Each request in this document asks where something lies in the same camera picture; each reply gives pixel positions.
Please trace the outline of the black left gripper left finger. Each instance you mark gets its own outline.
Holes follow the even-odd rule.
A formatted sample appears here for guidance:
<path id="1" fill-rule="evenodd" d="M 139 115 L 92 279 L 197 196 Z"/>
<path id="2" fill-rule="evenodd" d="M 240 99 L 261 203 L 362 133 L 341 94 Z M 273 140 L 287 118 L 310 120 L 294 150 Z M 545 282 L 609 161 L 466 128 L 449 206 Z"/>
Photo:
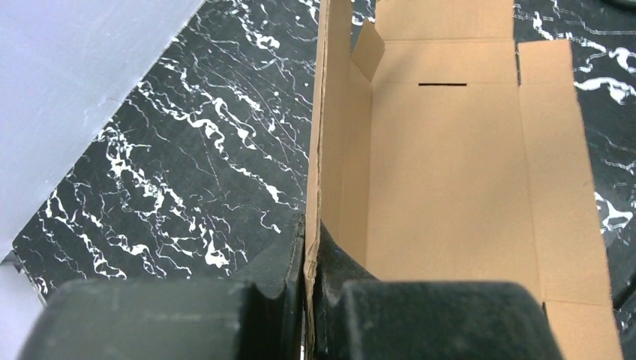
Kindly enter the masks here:
<path id="1" fill-rule="evenodd" d="M 31 331 L 33 359 L 298 359 L 305 216 L 229 277 L 75 280 Z"/>

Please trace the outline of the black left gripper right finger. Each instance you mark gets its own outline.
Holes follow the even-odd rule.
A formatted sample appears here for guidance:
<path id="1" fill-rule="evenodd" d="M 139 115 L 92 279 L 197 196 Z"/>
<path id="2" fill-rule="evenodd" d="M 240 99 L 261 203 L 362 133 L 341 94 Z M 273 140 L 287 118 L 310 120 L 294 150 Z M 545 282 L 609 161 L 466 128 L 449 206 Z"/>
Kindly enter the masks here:
<path id="1" fill-rule="evenodd" d="M 548 319 L 521 285 L 391 282 L 320 230 L 315 359 L 561 359 Z"/>

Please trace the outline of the brown cardboard box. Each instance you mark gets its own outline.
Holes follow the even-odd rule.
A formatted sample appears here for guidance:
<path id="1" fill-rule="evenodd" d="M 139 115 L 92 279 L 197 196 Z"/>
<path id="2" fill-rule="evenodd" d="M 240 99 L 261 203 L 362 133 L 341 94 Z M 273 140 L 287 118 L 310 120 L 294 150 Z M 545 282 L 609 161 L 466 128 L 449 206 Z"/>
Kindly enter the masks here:
<path id="1" fill-rule="evenodd" d="M 322 1 L 307 178 L 306 353 L 320 230 L 380 281 L 521 285 L 561 359 L 621 359 L 567 40 L 511 1 Z"/>

